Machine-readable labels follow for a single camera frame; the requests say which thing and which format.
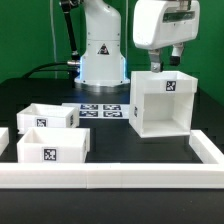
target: white cube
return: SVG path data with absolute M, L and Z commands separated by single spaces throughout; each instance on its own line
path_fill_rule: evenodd
M 197 82 L 179 71 L 132 72 L 129 123 L 142 138 L 189 135 Z
M 9 144 L 9 131 L 8 128 L 0 128 L 0 155 Z
M 30 127 L 74 128 L 79 126 L 79 108 L 31 104 L 17 114 L 19 134 Z
M 84 163 L 90 130 L 30 128 L 17 144 L 19 163 Z

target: green background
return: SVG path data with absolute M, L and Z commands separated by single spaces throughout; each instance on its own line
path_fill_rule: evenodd
M 125 54 L 125 0 L 106 0 L 122 15 L 121 51 Z M 57 41 L 57 60 L 70 58 L 70 48 L 59 0 L 54 0 L 54 18 Z M 149 70 L 148 53 L 135 48 L 132 40 L 133 11 L 136 0 L 129 0 L 128 73 Z M 224 1 L 200 1 L 199 35 L 188 42 L 181 66 L 168 66 L 171 48 L 163 51 L 165 70 L 181 70 L 199 79 L 199 86 L 224 105 Z M 83 8 L 72 11 L 72 19 L 81 54 L 85 51 L 85 17 Z M 50 0 L 0 1 L 0 82 L 21 77 L 25 72 L 42 64 L 53 62 L 53 41 L 50 24 Z M 53 73 L 33 75 L 52 77 Z

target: black surface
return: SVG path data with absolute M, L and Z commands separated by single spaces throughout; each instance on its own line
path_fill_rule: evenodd
M 127 104 L 129 93 L 92 94 L 68 80 L 10 79 L 0 85 L 0 126 L 10 144 L 1 162 L 16 162 L 16 113 L 30 103 Z M 86 162 L 200 163 L 188 137 L 140 139 L 128 120 L 82 119 L 91 128 Z M 195 95 L 192 129 L 224 150 L 224 107 Z M 223 223 L 224 191 L 200 189 L 0 190 L 0 223 Z

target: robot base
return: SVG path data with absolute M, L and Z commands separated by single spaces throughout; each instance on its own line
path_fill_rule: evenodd
M 106 86 L 106 85 L 90 85 L 82 82 L 77 82 L 75 80 L 75 88 L 95 93 L 116 93 L 130 90 L 130 81 L 129 79 L 127 79 L 122 84 L 114 86 L 109 85 Z

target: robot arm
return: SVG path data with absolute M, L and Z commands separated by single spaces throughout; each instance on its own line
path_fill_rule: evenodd
M 184 42 L 196 38 L 200 6 L 197 0 L 139 0 L 135 7 L 133 37 L 147 49 L 151 71 L 161 72 L 162 48 L 173 45 L 170 64 L 180 63 Z
M 77 53 L 71 18 L 67 14 L 81 3 L 86 18 L 86 51 L 80 61 L 68 62 L 76 67 L 79 75 L 75 86 L 94 92 L 113 92 L 125 89 L 130 80 L 126 77 L 126 60 L 120 52 L 121 16 L 103 0 L 60 0 L 68 31 L 72 52 Z

